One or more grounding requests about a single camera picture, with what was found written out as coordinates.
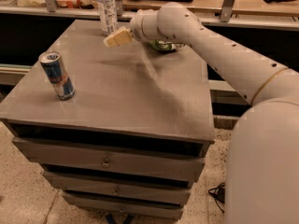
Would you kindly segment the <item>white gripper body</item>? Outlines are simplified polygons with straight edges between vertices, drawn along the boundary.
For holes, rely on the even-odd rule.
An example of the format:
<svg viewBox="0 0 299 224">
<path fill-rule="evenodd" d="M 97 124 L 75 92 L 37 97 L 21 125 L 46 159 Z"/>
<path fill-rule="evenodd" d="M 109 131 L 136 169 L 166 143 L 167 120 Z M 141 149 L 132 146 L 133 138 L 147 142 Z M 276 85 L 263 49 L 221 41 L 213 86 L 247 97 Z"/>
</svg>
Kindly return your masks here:
<svg viewBox="0 0 299 224">
<path fill-rule="evenodd" d="M 139 9 L 129 23 L 133 38 L 139 42 L 161 40 L 163 37 L 158 30 L 157 15 L 157 10 Z"/>
</svg>

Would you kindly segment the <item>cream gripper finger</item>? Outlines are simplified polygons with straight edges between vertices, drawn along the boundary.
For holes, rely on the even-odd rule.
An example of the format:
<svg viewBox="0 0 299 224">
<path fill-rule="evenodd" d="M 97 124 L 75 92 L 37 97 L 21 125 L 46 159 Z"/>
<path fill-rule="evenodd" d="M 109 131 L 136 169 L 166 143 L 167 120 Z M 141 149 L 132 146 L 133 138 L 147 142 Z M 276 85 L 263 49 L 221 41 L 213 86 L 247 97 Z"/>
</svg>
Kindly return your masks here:
<svg viewBox="0 0 299 224">
<path fill-rule="evenodd" d="M 113 48 L 117 46 L 122 46 L 128 43 L 131 43 L 133 40 L 131 31 L 125 27 L 121 27 L 113 34 L 107 36 L 104 39 L 104 44 L 108 48 Z"/>
</svg>

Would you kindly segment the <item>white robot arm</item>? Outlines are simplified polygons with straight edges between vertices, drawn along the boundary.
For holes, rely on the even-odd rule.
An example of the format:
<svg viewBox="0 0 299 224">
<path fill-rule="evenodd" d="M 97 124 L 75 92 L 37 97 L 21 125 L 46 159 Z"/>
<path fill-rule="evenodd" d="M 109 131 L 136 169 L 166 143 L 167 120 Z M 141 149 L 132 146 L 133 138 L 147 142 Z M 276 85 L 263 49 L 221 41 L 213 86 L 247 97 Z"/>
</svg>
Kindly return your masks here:
<svg viewBox="0 0 299 224">
<path fill-rule="evenodd" d="M 225 224 L 299 224 L 299 74 L 206 28 L 179 3 L 140 10 L 109 35 L 193 49 L 251 108 L 236 123 L 227 156 Z"/>
</svg>

